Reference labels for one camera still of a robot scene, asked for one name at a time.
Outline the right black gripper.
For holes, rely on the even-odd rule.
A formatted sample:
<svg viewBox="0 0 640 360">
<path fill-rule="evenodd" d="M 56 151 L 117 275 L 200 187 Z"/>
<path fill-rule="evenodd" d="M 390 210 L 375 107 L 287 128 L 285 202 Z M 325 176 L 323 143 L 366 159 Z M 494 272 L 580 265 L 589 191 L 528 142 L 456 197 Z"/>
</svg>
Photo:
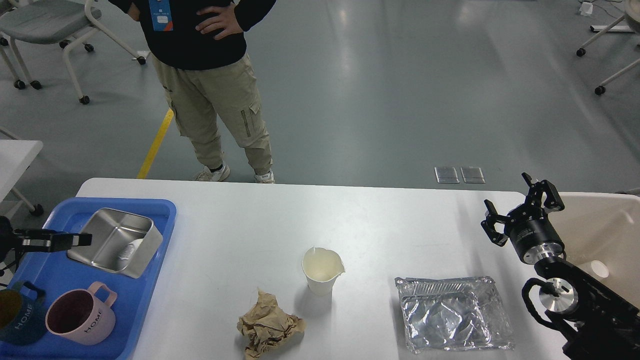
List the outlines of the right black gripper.
<svg viewBox="0 0 640 360">
<path fill-rule="evenodd" d="M 499 214 L 494 203 L 484 199 L 486 214 L 481 227 L 490 242 L 501 248 L 509 237 L 519 260 L 534 265 L 544 258 L 560 256 L 565 251 L 565 245 L 547 213 L 560 212 L 566 207 L 553 183 L 546 179 L 534 180 L 526 172 L 521 177 L 528 186 L 525 196 L 525 205 L 528 207 L 517 207 L 507 216 Z M 506 225 L 506 234 L 496 230 L 496 224 Z"/>
</svg>

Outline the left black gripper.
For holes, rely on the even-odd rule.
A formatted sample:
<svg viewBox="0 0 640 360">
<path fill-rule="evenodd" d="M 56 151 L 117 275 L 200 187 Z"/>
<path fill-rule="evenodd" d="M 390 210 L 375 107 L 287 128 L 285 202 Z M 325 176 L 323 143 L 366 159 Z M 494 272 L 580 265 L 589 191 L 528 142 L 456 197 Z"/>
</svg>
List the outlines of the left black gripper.
<svg viewBox="0 0 640 360">
<path fill-rule="evenodd" d="M 11 250 L 21 252 L 53 253 L 92 244 L 93 235 L 86 232 L 70 233 L 48 228 L 18 228 L 14 230 L 6 216 L 0 217 L 0 260 Z"/>
</svg>

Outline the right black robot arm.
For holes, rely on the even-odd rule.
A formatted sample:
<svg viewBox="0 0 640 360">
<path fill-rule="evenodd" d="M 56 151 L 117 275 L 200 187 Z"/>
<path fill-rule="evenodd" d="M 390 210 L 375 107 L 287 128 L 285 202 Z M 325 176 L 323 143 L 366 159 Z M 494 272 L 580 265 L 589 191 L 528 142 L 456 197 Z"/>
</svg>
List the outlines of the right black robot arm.
<svg viewBox="0 0 640 360">
<path fill-rule="evenodd" d="M 534 267 L 521 298 L 535 321 L 560 333 L 562 352 L 571 360 L 637 360 L 640 355 L 639 309 L 600 280 L 569 262 L 566 247 L 549 221 L 565 209 L 548 180 L 523 172 L 528 192 L 505 215 L 485 200 L 481 227 L 491 243 L 510 242 L 518 259 Z"/>
</svg>

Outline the person's right hand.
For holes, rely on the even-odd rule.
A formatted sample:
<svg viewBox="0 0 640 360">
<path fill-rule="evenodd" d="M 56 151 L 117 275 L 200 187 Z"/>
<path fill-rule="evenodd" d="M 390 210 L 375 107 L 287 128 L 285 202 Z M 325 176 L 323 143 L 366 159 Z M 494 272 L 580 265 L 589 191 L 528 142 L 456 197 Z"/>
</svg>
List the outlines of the person's right hand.
<svg viewBox="0 0 640 360">
<path fill-rule="evenodd" d="M 140 10 L 134 2 L 130 3 L 126 14 L 128 14 L 133 21 L 140 22 Z"/>
</svg>

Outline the person's left hand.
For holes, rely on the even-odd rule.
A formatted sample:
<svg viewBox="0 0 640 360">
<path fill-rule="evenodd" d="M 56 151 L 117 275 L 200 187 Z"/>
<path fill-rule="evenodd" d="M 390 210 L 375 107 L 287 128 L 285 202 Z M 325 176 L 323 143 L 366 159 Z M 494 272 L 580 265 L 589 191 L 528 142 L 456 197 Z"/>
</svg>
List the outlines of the person's left hand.
<svg viewBox="0 0 640 360">
<path fill-rule="evenodd" d="M 236 3 L 231 2 L 228 6 L 208 6 L 199 9 L 198 16 L 212 15 L 203 19 L 195 26 L 195 30 L 202 35 L 214 34 L 215 40 L 221 40 L 229 35 L 242 34 L 243 28 L 235 13 Z"/>
</svg>

